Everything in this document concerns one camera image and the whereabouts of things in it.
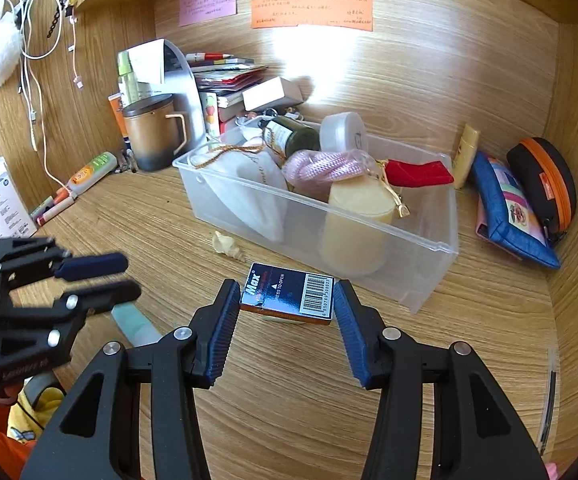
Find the mug lid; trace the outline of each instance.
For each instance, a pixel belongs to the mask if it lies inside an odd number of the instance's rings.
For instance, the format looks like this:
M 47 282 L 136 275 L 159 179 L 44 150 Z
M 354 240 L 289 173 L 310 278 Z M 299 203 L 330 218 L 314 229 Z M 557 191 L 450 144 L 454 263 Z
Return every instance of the mug lid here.
M 145 114 L 147 112 L 152 112 L 158 108 L 168 105 L 173 102 L 173 94 L 158 94 L 151 97 L 145 97 L 129 106 L 122 109 L 122 114 L 124 117 L 135 117 L 138 115 Z

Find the mug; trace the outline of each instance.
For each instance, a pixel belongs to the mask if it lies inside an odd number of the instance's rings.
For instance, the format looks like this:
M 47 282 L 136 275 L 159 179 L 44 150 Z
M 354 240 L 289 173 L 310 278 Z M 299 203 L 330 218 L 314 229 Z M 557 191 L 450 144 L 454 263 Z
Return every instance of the mug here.
M 136 163 L 143 171 L 168 168 L 187 143 L 184 112 L 174 110 L 173 94 L 136 101 L 122 115 Z M 182 122 L 182 136 L 176 119 Z

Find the yellow fabric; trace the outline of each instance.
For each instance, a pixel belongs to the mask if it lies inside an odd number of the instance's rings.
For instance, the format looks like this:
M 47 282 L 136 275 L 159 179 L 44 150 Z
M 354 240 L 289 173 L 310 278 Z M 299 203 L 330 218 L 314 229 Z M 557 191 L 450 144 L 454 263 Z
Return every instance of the yellow fabric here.
M 18 402 L 44 428 L 49 423 L 55 410 L 58 409 L 63 398 L 64 394 L 59 389 L 47 388 L 43 391 L 37 406 L 33 409 L 24 394 L 24 390 L 22 390 L 18 395 Z M 22 443 L 37 440 L 42 434 L 42 428 L 31 420 L 17 404 L 13 405 L 9 411 L 7 426 L 7 436 Z

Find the orange label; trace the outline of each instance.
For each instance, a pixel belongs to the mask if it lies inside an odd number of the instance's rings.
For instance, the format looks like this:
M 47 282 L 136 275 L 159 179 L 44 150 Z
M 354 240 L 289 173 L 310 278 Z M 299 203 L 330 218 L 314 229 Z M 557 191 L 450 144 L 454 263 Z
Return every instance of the orange label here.
M 88 179 L 91 175 L 93 175 L 94 168 L 92 165 L 88 164 L 84 168 L 82 168 L 79 172 L 71 177 L 71 182 L 73 184 L 81 184 L 86 179 Z
M 251 0 L 251 28 L 331 25 L 373 30 L 373 0 Z
M 540 180 L 542 181 L 544 193 L 547 195 L 547 200 L 553 200 L 556 196 L 553 194 L 553 190 L 551 189 L 551 184 L 549 183 L 549 177 L 547 177 L 547 174 L 541 173 Z

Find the stack of books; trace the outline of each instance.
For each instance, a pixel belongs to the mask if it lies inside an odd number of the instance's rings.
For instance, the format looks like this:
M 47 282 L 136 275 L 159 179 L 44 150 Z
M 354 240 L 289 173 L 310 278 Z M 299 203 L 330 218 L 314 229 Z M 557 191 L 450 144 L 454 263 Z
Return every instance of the stack of books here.
M 246 114 L 242 92 L 262 81 L 266 65 L 249 58 L 229 57 L 190 62 L 204 111 L 204 129 L 217 137 Z

